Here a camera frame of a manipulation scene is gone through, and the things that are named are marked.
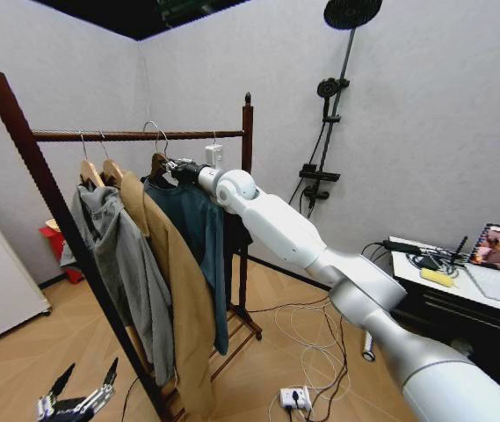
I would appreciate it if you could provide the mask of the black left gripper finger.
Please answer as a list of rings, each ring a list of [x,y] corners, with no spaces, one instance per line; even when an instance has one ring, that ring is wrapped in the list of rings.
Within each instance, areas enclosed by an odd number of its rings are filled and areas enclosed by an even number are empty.
[[[83,400],[83,411],[100,411],[115,393],[114,381],[117,376],[119,359],[115,358],[105,375],[102,386]]]
[[[58,396],[64,390],[69,378],[75,368],[75,363],[72,363],[54,382],[52,388],[41,396],[36,405],[38,417],[51,417],[55,412],[55,405],[58,402]]]

